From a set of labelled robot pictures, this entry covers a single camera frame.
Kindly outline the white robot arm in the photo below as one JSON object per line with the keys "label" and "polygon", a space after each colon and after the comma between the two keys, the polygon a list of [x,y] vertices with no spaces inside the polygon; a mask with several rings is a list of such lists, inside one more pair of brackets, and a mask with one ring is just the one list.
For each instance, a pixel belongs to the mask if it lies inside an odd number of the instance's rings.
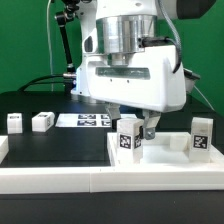
{"label": "white robot arm", "polygon": [[164,112],[186,102],[186,79],[180,37],[156,34],[156,21],[198,19],[216,0],[63,0],[65,19],[78,18],[82,62],[69,69],[78,99],[103,101],[113,126],[122,105],[140,108],[142,137],[155,137]]}

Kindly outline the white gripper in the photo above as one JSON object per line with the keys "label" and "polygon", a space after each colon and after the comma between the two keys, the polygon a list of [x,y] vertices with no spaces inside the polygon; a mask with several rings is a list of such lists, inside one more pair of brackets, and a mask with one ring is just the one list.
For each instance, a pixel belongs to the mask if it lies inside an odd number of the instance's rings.
{"label": "white gripper", "polygon": [[186,102],[183,66],[173,72],[175,62],[173,45],[131,54],[123,67],[109,66],[105,55],[86,54],[79,68],[80,88],[93,99],[110,102],[105,108],[111,120],[121,118],[120,105],[148,109],[143,111],[143,137],[151,140],[160,112],[180,110]]}

